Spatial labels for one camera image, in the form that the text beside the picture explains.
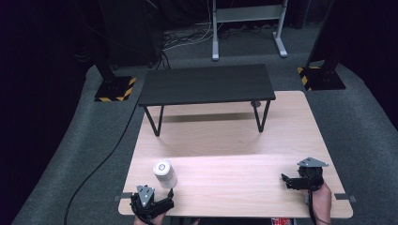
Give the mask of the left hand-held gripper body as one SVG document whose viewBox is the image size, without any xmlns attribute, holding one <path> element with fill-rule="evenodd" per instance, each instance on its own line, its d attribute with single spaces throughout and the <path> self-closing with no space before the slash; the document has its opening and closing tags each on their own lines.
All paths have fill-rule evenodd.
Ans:
<svg viewBox="0 0 398 225">
<path fill-rule="evenodd" d="M 137 191 L 130 196 L 130 207 L 135 216 L 140 219 L 152 219 L 167 212 L 154 200 L 155 189 L 148 186 L 138 186 Z"/>
</svg>

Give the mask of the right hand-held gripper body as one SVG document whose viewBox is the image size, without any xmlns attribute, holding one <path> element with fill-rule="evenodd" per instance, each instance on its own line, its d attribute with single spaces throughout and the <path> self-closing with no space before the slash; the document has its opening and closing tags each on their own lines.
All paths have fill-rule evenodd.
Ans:
<svg viewBox="0 0 398 225">
<path fill-rule="evenodd" d="M 329 164 L 313 157 L 307 157 L 299 163 L 299 179 L 294 189 L 308 189 L 317 191 L 324 184 L 323 168 Z"/>
</svg>

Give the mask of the grey table edge bracket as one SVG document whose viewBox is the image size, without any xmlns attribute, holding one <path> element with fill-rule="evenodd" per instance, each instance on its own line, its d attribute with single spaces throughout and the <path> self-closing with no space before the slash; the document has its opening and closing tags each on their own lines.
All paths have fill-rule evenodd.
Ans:
<svg viewBox="0 0 398 225">
<path fill-rule="evenodd" d="M 347 193 L 335 193 L 334 196 L 337 200 L 348 200 L 350 203 L 357 202 L 357 198 L 355 196 L 349 195 Z"/>
<path fill-rule="evenodd" d="M 122 199 L 130 199 L 132 192 L 122 192 L 119 195 L 114 196 L 114 201 L 119 202 Z"/>
</svg>

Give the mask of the white metal desk frame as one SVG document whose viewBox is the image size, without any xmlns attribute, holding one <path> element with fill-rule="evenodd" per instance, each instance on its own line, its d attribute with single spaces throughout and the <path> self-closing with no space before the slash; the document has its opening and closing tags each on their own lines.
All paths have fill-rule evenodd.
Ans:
<svg viewBox="0 0 398 225">
<path fill-rule="evenodd" d="M 275 44 L 278 48 L 281 58 L 288 56 L 283 45 L 282 30 L 285 14 L 287 11 L 288 0 L 282 0 L 279 5 L 256 6 L 256 7 L 230 7 L 218 8 L 217 0 L 212 0 L 212 55 L 211 59 L 217 62 L 220 59 L 219 40 L 218 40 L 218 24 L 219 23 L 239 23 L 254 21 L 270 21 L 277 20 L 277 30 L 272 33 Z"/>
</svg>

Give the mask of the person's left hand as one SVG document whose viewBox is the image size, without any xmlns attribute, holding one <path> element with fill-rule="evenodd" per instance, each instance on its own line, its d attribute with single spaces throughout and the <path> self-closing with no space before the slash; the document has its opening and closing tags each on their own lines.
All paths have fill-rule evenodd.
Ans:
<svg viewBox="0 0 398 225">
<path fill-rule="evenodd" d="M 162 225 L 163 220 L 165 219 L 166 214 L 160 214 L 152 219 L 141 220 L 138 217 L 134 218 L 133 225 Z"/>
</svg>

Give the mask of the black riser shelf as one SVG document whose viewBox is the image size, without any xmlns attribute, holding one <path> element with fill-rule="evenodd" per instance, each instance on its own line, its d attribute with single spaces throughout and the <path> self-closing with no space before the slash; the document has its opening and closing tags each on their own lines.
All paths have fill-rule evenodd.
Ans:
<svg viewBox="0 0 398 225">
<path fill-rule="evenodd" d="M 160 136 L 161 122 L 153 120 L 151 107 L 249 101 L 262 132 L 270 102 L 275 99 L 267 67 L 260 64 L 149 71 L 138 105 L 144 109 L 154 135 Z"/>
</svg>

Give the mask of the black stand with striped base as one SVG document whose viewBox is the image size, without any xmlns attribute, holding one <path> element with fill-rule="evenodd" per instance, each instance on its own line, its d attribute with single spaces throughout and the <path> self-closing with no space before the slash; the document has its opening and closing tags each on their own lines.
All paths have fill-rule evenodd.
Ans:
<svg viewBox="0 0 398 225">
<path fill-rule="evenodd" d="M 127 100 L 136 79 L 131 76 L 116 77 L 107 64 L 100 45 L 95 38 L 92 40 L 92 51 L 95 65 L 102 78 L 95 100 L 102 102 Z"/>
<path fill-rule="evenodd" d="M 330 0 L 326 18 L 303 67 L 298 68 L 307 91 L 345 89 L 336 68 L 344 54 L 345 38 L 339 30 L 338 0 Z"/>
</svg>

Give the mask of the red printed packet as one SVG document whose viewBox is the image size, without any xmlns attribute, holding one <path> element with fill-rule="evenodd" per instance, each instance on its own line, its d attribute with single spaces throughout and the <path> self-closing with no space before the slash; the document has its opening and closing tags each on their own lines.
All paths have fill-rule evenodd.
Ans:
<svg viewBox="0 0 398 225">
<path fill-rule="evenodd" d="M 271 225 L 294 225 L 294 220 L 290 218 L 272 218 Z"/>
</svg>

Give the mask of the dark equipment cabinet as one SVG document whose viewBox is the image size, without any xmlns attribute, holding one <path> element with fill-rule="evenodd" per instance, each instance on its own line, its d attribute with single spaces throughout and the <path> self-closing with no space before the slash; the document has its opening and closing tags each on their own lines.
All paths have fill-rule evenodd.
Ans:
<svg viewBox="0 0 398 225">
<path fill-rule="evenodd" d="M 164 38 L 157 0 L 99 0 L 112 66 L 148 66 L 159 62 Z"/>
</svg>

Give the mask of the white cylindrical can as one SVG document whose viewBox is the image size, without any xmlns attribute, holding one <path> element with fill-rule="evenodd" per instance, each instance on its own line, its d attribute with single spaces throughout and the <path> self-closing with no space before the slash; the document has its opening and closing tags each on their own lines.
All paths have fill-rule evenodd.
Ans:
<svg viewBox="0 0 398 225">
<path fill-rule="evenodd" d="M 177 177 L 170 160 L 158 161 L 153 166 L 153 173 L 163 188 L 174 188 L 176 186 Z"/>
</svg>

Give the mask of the person's right hand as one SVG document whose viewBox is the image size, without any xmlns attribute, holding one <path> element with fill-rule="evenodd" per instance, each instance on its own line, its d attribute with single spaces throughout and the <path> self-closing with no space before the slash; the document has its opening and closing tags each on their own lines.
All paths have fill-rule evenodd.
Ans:
<svg viewBox="0 0 398 225">
<path fill-rule="evenodd" d="M 310 215 L 314 218 L 316 225 L 331 225 L 331 191 L 329 186 L 324 183 L 319 190 L 309 195 L 307 190 L 302 190 L 304 196 L 310 204 Z"/>
</svg>

